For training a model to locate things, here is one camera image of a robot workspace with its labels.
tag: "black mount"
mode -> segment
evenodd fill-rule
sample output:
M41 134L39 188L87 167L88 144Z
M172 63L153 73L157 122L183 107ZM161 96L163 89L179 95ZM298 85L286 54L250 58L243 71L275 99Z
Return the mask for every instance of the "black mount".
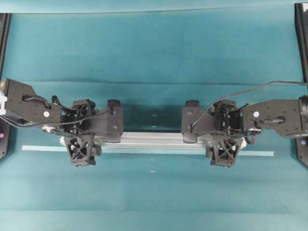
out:
M11 14L9 13L0 14L0 80L2 76L6 41L9 33L10 17ZM9 124L0 121L0 159L7 154L10 130L11 126Z
M304 3L295 4L295 27L304 80L308 82L308 11ZM296 139L297 157L308 167L308 144L305 137Z

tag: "black frame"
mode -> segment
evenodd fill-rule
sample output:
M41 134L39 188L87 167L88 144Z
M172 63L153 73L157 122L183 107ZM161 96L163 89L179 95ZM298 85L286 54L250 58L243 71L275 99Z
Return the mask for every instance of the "black frame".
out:
M0 80L2 76L6 41L8 38L9 27L10 27L11 14L1 13L0 14ZM0 121L0 134L4 136L0 138L0 159L2 159L8 151L8 142L10 135L11 126L4 121Z

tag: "green surface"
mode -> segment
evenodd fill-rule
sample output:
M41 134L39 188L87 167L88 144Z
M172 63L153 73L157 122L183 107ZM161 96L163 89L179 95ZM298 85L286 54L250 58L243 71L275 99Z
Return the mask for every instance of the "green surface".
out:
M270 80L302 81L294 6L13 15L3 77L67 105L119 99L126 130L178 130L186 100L206 106ZM306 92L275 86L234 99ZM295 142L272 131L247 150L274 157L240 156L229 169L174 154L103 154L97 166L75 168L64 153L21 150L58 142L12 129L0 162L0 230L307 230L308 170Z

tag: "black bracket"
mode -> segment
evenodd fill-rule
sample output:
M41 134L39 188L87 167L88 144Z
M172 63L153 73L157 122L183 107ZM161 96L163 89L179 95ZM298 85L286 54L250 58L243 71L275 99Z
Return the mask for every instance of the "black bracket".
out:
M7 41L8 32L9 32L10 17L11 15L9 13L0 14L0 80L2 76L6 41ZM11 126L1 120L0 121L0 159L2 159L7 154L10 130L11 130Z
M205 113L200 121L192 127L192 124L202 114L203 109L200 108L199 101L189 100L186 101L185 107L182 110L182 128L183 141L185 143L196 143L198 136L202 136L208 133L215 132L215 118Z
M304 80L308 82L308 11L304 10L303 3L295 4L295 27L298 48L302 62ZM297 158L308 167L308 138L296 139Z
M211 165L231 167L235 164L243 139L226 138L213 135L213 147L206 148L206 156L211 158Z
M95 104L89 100L74 101L72 108L89 107L91 116ZM95 156L101 155L101 146L94 144L95 136L103 136L107 142L119 143L123 134L123 108L118 100L108 100L107 113L86 121L82 134L64 137L71 163L77 167L95 165Z

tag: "wire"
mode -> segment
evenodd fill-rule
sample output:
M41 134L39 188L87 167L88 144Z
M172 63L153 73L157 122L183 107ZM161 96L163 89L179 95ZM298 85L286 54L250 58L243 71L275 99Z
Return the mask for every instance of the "wire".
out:
M16 124L14 121L10 120L10 119L7 119L7 118L4 118L3 116L0 116L0 118L2 120L4 120L5 122L7 122L9 125L12 125L13 127L15 128L33 128L33 127L40 127L40 126L43 126L43 125L69 125L69 124L76 124L76 123L80 123L82 121L85 121L87 119L92 119L92 118L96 118L98 116L102 116L104 115L105 113L107 112L110 112L110 110L105 110L105 111L101 111L95 115L91 115L89 117L86 117L86 118L83 118L83 119L80 119L80 120L76 120L76 121L72 121L72 122L63 122L63 123L38 123L38 124L31 124L31 125L18 125Z
M224 99L227 99L227 98L230 98L230 97L233 97L233 96L236 96L236 95L241 95L241 94L245 94L245 93L249 93L249 92L254 92L254 91L257 91L257 90L260 90L262 88L265 88L267 87L268 85L271 85L271 84L274 84L274 83L286 83L286 84L298 84L298 85L306 85L308 86L308 83L304 83L304 82L295 82L295 81L279 81L279 80L275 80L275 81L271 81L271 82L268 82L266 84L263 84L257 88L253 88L253 89L249 89L249 90L244 90L244 91L241 91L241 92L238 92L238 93L233 93L233 94L230 94L230 95L226 95L224 97L221 97L220 99L218 100L215 100L213 101L209 106L207 106L203 112L199 115L199 117L197 118L197 120L191 125L191 132L193 130L193 127L196 126L197 123L199 123L200 119L202 118L202 116L205 114L206 110L209 109L213 104L221 101L221 100L224 100Z

